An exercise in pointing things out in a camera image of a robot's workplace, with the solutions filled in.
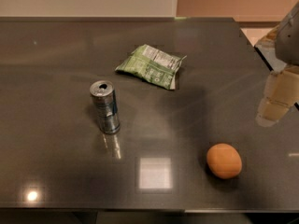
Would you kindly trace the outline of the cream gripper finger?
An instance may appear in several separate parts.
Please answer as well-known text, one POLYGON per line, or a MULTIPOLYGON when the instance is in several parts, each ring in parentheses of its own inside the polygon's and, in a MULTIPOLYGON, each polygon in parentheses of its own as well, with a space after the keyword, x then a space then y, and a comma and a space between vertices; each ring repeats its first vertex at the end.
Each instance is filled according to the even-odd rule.
POLYGON ((272 71, 266 80, 256 121, 262 127, 278 123, 299 101, 299 66, 286 65, 283 70, 272 71))

